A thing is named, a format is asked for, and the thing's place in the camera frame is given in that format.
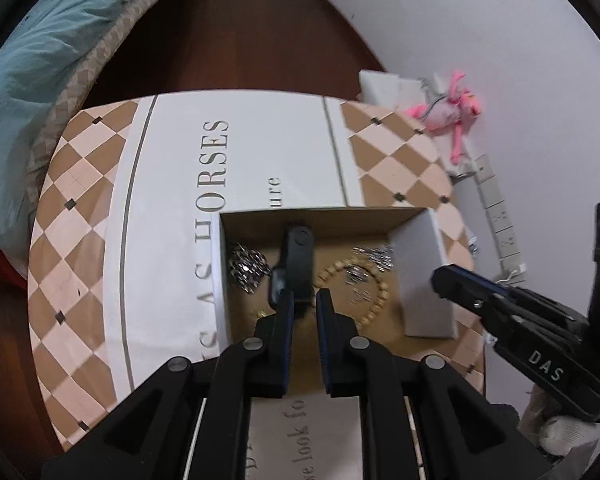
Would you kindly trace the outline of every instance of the beaded bracelet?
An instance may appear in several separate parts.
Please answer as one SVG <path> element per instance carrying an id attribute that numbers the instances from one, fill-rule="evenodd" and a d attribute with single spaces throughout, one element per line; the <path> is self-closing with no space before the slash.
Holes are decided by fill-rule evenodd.
<path id="1" fill-rule="evenodd" d="M 346 260 L 337 260 L 332 266 L 325 267 L 324 270 L 318 272 L 318 278 L 314 282 L 314 287 L 315 291 L 317 292 L 318 289 L 325 287 L 327 281 L 335 276 L 338 272 L 350 266 L 357 266 L 365 269 L 366 272 L 368 272 L 373 279 L 376 280 L 376 285 L 378 286 L 378 296 L 371 304 L 369 311 L 359 320 L 356 320 L 356 328 L 360 330 L 363 326 L 370 324 L 378 316 L 378 314 L 380 314 L 384 304 L 386 303 L 386 300 L 389 298 L 389 285 L 382 280 L 380 271 L 374 264 L 367 260 L 361 260 L 355 257 L 348 258 Z"/>

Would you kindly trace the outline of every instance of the wall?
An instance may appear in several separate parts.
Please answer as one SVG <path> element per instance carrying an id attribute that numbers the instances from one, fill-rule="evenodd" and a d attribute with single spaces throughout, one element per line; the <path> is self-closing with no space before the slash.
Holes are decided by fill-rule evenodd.
<path id="1" fill-rule="evenodd" d="M 389 72 L 468 73 L 529 288 L 585 312 L 600 200 L 600 42 L 566 0 L 330 0 Z"/>

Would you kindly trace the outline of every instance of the open box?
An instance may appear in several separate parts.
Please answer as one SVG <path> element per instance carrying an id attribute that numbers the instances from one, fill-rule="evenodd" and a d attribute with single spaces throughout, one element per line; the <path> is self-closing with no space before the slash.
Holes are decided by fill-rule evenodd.
<path id="1" fill-rule="evenodd" d="M 252 335 L 258 316 L 272 314 L 267 303 L 268 278 L 264 278 L 254 294 L 246 294 L 232 286 L 226 274 L 226 248 L 240 242 L 261 251 L 269 265 L 278 262 L 280 242 L 288 224 L 304 224 L 314 233 L 314 277 L 336 260 L 354 255 L 353 247 L 377 247 L 390 243 L 394 248 L 394 268 L 384 272 L 389 297 L 382 312 L 362 329 L 362 334 L 387 342 L 404 335 L 456 338 L 457 323 L 453 306 L 439 298 L 429 284 L 431 273 L 446 265 L 446 254 L 433 210 L 422 208 L 322 208 L 279 209 L 220 213 L 212 219 L 212 275 L 214 303 L 221 351 L 231 341 Z M 376 284 L 367 284 L 371 298 Z M 364 316 L 371 302 L 357 301 L 353 287 L 345 284 L 340 272 L 327 284 L 337 312 L 354 319 Z M 294 361 L 317 362 L 315 317 L 297 320 L 293 352 Z"/>

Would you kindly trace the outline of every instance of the pink plush toy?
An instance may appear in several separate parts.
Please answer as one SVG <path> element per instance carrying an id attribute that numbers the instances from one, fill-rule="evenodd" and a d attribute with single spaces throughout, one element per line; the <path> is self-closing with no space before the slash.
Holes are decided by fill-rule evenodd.
<path id="1" fill-rule="evenodd" d="M 454 126 L 453 148 L 451 163 L 457 165 L 460 160 L 463 124 L 475 118 L 482 112 L 480 103 L 468 88 L 460 88 L 459 81 L 465 76 L 464 72 L 454 70 L 449 82 L 449 90 L 430 105 L 417 105 L 404 112 L 424 122 L 428 130 L 435 133 L 448 126 Z"/>

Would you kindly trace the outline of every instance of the blue blanket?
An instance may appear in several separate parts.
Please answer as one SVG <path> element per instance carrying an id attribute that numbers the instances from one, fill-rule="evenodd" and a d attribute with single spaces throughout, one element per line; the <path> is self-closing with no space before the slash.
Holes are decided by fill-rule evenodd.
<path id="1" fill-rule="evenodd" d="M 33 141 L 75 67 L 131 0 L 39 0 L 0 50 L 0 249 L 26 259 L 25 170 Z"/>

